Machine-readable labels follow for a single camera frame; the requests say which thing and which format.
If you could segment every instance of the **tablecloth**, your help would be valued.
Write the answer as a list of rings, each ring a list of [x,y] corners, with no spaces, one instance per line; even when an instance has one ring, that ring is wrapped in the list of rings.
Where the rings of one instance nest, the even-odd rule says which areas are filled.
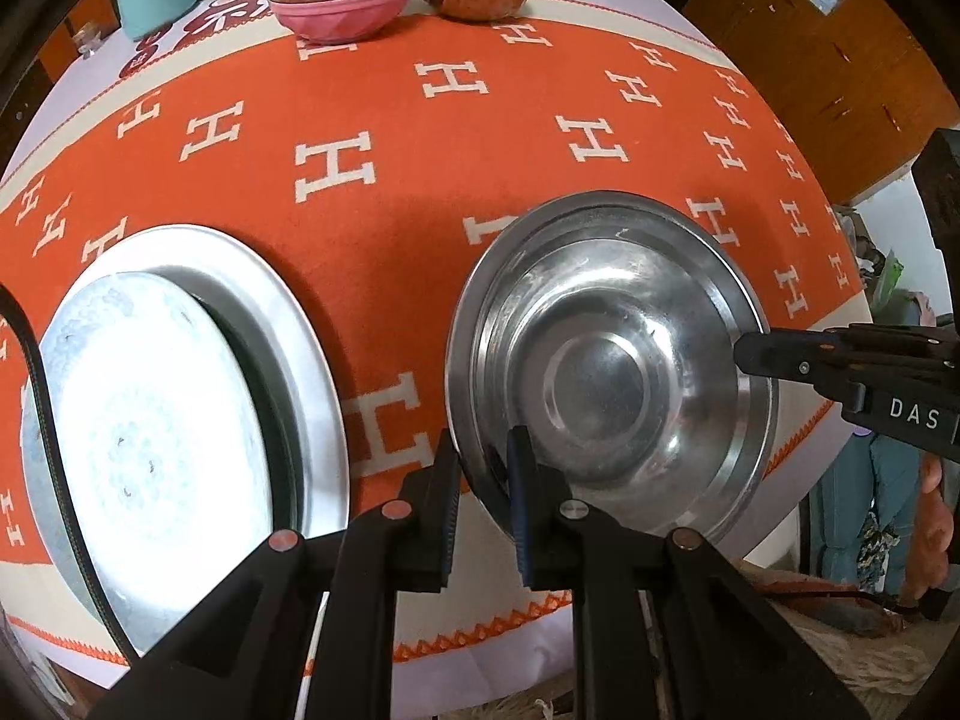
[[[246,242],[330,360],[354,512],[430,463],[464,279],[500,229],[552,197],[621,189],[680,209],[741,265],[773,325],[869,320],[822,191],[747,79],[679,14],[661,25],[597,1],[531,0],[509,23],[465,25],[414,0],[371,41],[311,47],[265,0],[214,0],[135,47],[114,36],[89,60],[99,73],[64,76],[0,186],[3,281],[42,332],[85,265],[137,230],[200,223]],[[0,603],[47,656],[110,685],[123,659],[32,521],[25,380],[0,328]],[[760,542],[847,435],[812,389],[782,386],[768,475],[720,548],[742,557]],[[568,668],[569,600],[521,586],[512,544],[466,495],[450,587],[400,597],[395,716]]]

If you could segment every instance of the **pink bowl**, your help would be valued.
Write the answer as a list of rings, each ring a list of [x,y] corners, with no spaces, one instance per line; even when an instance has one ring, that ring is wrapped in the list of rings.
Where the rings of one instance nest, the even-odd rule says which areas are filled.
[[[384,28],[409,0],[271,2],[277,20],[296,35],[323,45],[352,43]]]

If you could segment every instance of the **screw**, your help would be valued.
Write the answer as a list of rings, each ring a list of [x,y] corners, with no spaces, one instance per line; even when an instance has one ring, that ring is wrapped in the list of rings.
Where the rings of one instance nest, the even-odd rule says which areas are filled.
[[[704,537],[697,533],[693,528],[677,528],[670,538],[680,549],[692,551],[704,543]]]
[[[387,519],[405,519],[413,511],[414,508],[406,501],[401,501],[400,498],[387,501],[380,509],[380,513]]]
[[[282,531],[273,531],[270,534],[270,538],[267,539],[267,543],[270,544],[270,548],[274,552],[286,552],[287,550],[293,549],[298,541],[299,536],[296,532],[285,529]]]
[[[590,507],[583,501],[570,498],[560,504],[560,516],[564,519],[583,519],[590,513]]]

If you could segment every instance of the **metal bolt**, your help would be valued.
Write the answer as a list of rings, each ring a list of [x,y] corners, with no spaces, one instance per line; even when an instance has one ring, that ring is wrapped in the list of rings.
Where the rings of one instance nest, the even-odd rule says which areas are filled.
[[[688,551],[694,550],[704,543],[704,537],[697,533],[693,528],[677,528],[670,536],[673,542],[680,549]]]
[[[570,498],[560,504],[560,516],[564,519],[583,519],[590,513],[590,507],[583,501]]]
[[[286,529],[273,531],[270,534],[270,538],[267,539],[267,543],[270,544],[270,548],[274,552],[286,552],[287,550],[293,549],[298,541],[299,536],[296,532]]]
[[[413,511],[414,508],[406,501],[401,501],[400,498],[387,501],[380,509],[380,513],[387,519],[405,519],[405,517],[409,517]]]

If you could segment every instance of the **black cable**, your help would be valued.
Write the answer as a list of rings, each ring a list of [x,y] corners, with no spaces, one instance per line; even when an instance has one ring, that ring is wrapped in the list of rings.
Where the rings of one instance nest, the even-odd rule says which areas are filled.
[[[77,510],[73,506],[73,499],[70,497],[70,488],[67,485],[66,473],[64,472],[64,458],[59,450],[59,442],[56,439],[56,427],[54,426],[54,410],[50,404],[50,391],[47,388],[47,377],[43,370],[43,358],[40,355],[40,346],[37,344],[37,336],[30,327],[30,319],[24,313],[20,304],[16,302],[10,290],[0,284],[0,316],[7,320],[7,324],[13,330],[20,349],[23,351],[24,359],[27,361],[27,372],[30,374],[30,383],[34,402],[37,404],[37,423],[40,425],[40,438],[43,442],[43,453],[47,458],[47,467],[50,469],[50,480],[54,485],[54,495],[56,495],[56,505],[59,507],[61,516],[64,518],[64,528],[66,528],[66,538],[70,542],[70,549],[80,567],[80,576],[83,577],[83,584],[93,599],[93,605],[97,608],[101,620],[107,627],[107,632],[117,645],[129,665],[133,665],[140,660],[140,656],[134,649],[123,626],[117,619],[112,606],[107,600],[107,594],[104,593],[104,586],[100,584],[100,578],[97,576],[97,570],[93,567],[93,560],[90,559],[90,551],[83,540],[83,534],[80,532],[80,522],[77,519]]]

